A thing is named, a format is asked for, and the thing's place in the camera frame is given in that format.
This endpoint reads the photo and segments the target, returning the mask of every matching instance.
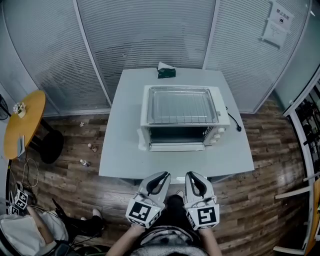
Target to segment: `small bottle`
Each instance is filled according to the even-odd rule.
[[[91,149],[94,153],[96,153],[97,152],[97,148],[96,148],[96,146],[94,146],[94,145],[91,145],[90,143],[88,144],[88,147],[89,147],[89,149]]]
[[[80,159],[80,163],[81,163],[83,166],[86,166],[86,167],[89,167],[89,166],[90,166],[90,163],[88,163],[86,160]]]

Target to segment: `wooden floor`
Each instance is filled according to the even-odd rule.
[[[306,195],[274,199],[275,194],[304,185],[303,162],[291,124],[281,115],[275,101],[267,100],[257,114],[244,114],[242,120],[255,171],[212,184],[220,204],[220,224],[214,233],[224,256],[272,255],[273,246],[306,221],[302,217],[308,205]],[[39,167],[39,182],[33,188],[38,205],[53,210],[54,198],[68,215],[77,218],[90,218],[92,209],[99,209],[106,220],[105,232],[87,243],[112,245],[129,227],[125,212],[138,187],[118,178],[98,176],[108,116],[69,116],[47,121],[62,132],[65,143],[54,164],[44,164],[38,153],[28,150],[28,158],[35,159]],[[97,153],[88,149],[88,143],[98,147]],[[80,159],[89,161],[91,166],[81,165]],[[22,180],[23,169],[24,162],[13,161],[16,180]],[[36,176],[31,162],[31,184]],[[171,185],[168,194],[183,187]]]

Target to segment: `round wooden table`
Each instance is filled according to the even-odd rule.
[[[20,118],[13,114],[6,126],[4,135],[4,155],[8,159],[18,157],[18,139],[24,136],[24,147],[30,146],[40,153],[42,161],[47,164],[53,163],[60,155],[64,137],[61,132],[52,129],[43,119],[46,105],[46,95],[41,90],[36,90],[27,95],[21,102],[26,105],[26,114]],[[42,125],[49,133],[43,140],[35,136],[35,133]]]

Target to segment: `window blinds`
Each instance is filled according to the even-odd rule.
[[[241,112],[253,112],[287,64],[305,24],[309,0],[277,0],[294,15],[281,49],[261,41],[267,0],[221,0],[206,68],[222,71]]]
[[[77,0],[88,42],[113,99],[124,69],[201,69],[215,0]]]
[[[22,63],[60,114],[110,108],[71,0],[8,0],[3,8]]]

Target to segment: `person's arm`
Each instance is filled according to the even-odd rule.
[[[106,256],[122,256],[131,249],[134,242],[145,231],[145,228],[139,225],[132,224],[127,232],[120,237],[118,241],[106,253]]]
[[[199,234],[203,247],[210,256],[222,256],[221,250],[211,228],[200,229]]]
[[[38,228],[40,234],[42,235],[45,243],[47,245],[52,243],[55,239],[54,239],[54,236],[52,235],[51,231],[49,230],[47,224],[39,216],[39,214],[35,211],[34,208],[32,208],[31,206],[27,206],[26,208],[27,208],[30,216],[34,219],[36,227]]]

